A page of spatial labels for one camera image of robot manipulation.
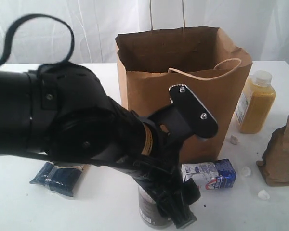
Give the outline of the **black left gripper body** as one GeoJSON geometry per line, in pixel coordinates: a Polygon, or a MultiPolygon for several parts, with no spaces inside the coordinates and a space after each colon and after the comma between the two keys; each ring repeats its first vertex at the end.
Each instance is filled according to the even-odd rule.
{"type": "Polygon", "coordinates": [[[116,169],[136,179],[154,199],[163,191],[182,191],[179,152],[192,131],[176,108],[163,107],[141,117],[119,107],[116,116],[122,143],[116,169]]]}

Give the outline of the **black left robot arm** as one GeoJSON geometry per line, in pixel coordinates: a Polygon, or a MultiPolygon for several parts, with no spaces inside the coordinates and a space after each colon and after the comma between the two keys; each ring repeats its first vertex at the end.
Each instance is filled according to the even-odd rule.
{"type": "Polygon", "coordinates": [[[196,220],[190,205],[200,192],[181,176],[179,151],[197,128],[178,100],[194,96],[178,87],[170,94],[171,104],[141,117],[107,96],[95,73],[80,65],[0,71],[0,154],[116,169],[183,228],[196,220]]]}

